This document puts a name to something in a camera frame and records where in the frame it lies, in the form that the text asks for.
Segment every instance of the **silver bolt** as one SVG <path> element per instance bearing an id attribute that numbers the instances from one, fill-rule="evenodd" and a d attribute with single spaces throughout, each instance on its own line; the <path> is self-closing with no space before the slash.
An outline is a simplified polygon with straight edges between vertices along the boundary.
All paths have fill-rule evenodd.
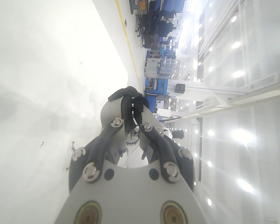
<path id="1" fill-rule="evenodd" d="M 167 161 L 166 163 L 164 163 L 163 167 L 166 169 L 166 172 L 169 176 L 169 181 L 177 182 L 179 180 L 180 172 L 179 168 L 177 167 L 177 165 L 175 165 L 175 163 Z"/>
<path id="2" fill-rule="evenodd" d="M 150 129 L 150 128 L 151 128 L 151 125 L 149 123 L 144 124 L 144 129 Z"/>
<path id="3" fill-rule="evenodd" d="M 166 171 L 169 176 L 175 177 L 177 175 L 177 170 L 173 165 L 168 166 Z"/>
<path id="4" fill-rule="evenodd" d="M 162 129 L 159 128 L 159 127 L 157 127 L 156 130 L 158 131 L 159 134 L 162 134 L 162 133 L 163 133 Z"/>
<path id="5" fill-rule="evenodd" d="M 86 154 L 86 150 L 83 147 L 77 148 L 72 154 L 72 160 L 77 161 L 79 157 Z"/>
<path id="6" fill-rule="evenodd" d="M 114 121 L 111 123 L 111 126 L 118 127 L 121 125 L 121 123 L 122 123 L 122 121 L 120 118 L 115 118 Z"/>
<path id="7" fill-rule="evenodd" d="M 178 154 L 181 158 L 186 157 L 186 158 L 192 159 L 191 151 L 189 151 L 188 149 L 179 148 Z"/>
<path id="8" fill-rule="evenodd" d="M 153 129 L 153 127 L 149 123 L 144 124 L 144 131 L 150 132 Z"/>
<path id="9" fill-rule="evenodd" d="M 90 162 L 84 168 L 82 177 L 85 181 L 92 182 L 99 176 L 99 174 L 100 171 L 96 169 L 94 162 Z"/>

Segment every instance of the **bronze circular sensor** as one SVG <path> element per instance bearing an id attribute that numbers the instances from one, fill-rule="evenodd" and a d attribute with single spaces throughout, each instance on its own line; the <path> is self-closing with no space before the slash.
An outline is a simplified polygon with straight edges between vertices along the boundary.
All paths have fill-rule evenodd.
<path id="1" fill-rule="evenodd" d="M 75 218 L 75 224 L 100 224 L 102 209 L 95 201 L 89 201 L 82 205 Z"/>
<path id="2" fill-rule="evenodd" d="M 187 224 L 187 217 L 182 207 L 173 201 L 168 201 L 161 208 L 162 224 Z"/>

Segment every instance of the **yellow tape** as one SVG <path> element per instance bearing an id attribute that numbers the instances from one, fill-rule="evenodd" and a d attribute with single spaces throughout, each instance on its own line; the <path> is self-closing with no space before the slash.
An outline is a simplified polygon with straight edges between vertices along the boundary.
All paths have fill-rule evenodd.
<path id="1" fill-rule="evenodd" d="M 142 92 L 142 88 L 141 88 L 140 81 L 139 81 L 139 78 L 138 78 L 138 74 L 137 74 L 137 70 L 136 70 L 136 66 L 135 66 L 135 62 L 134 62 L 134 58 L 133 58 L 133 54 L 132 54 L 132 50 L 131 50 L 131 46 L 130 46 L 130 42 L 129 42 L 128 38 L 127 38 L 127 33 L 126 33 L 126 29 L 125 29 L 123 18 L 122 18 L 122 13 L 120 11 L 118 0 L 115 0 L 115 1 L 116 1 L 116 5 L 117 5 L 117 9 L 118 9 L 118 12 L 119 12 L 120 19 L 122 21 L 122 28 L 124 30 L 124 34 L 125 34 L 125 37 L 126 37 L 127 45 L 129 46 L 129 52 L 130 52 L 131 57 L 132 57 L 132 61 L 133 61 L 136 77 L 137 77 L 137 80 L 138 80 L 138 83 L 139 83 L 140 91 Z"/>

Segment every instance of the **black speaker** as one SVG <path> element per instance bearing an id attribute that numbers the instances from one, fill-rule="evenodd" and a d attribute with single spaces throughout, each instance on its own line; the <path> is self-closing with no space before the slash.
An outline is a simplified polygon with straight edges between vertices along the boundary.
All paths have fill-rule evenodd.
<path id="1" fill-rule="evenodd" d="M 175 86 L 175 93 L 182 93 L 182 94 L 184 94 L 185 87 L 186 87 L 185 84 L 176 84 L 176 86 Z"/>

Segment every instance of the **robotic hand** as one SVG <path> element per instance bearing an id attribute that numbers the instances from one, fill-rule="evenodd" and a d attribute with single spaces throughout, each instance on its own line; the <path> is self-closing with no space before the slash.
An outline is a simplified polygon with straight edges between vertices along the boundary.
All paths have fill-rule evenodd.
<path id="1" fill-rule="evenodd" d="M 100 135 L 72 155 L 70 195 L 55 224 L 207 223 L 192 192 L 192 154 L 164 135 L 148 105 L 133 87 L 108 98 Z M 138 135 L 134 119 L 149 165 L 121 168 L 127 136 Z"/>

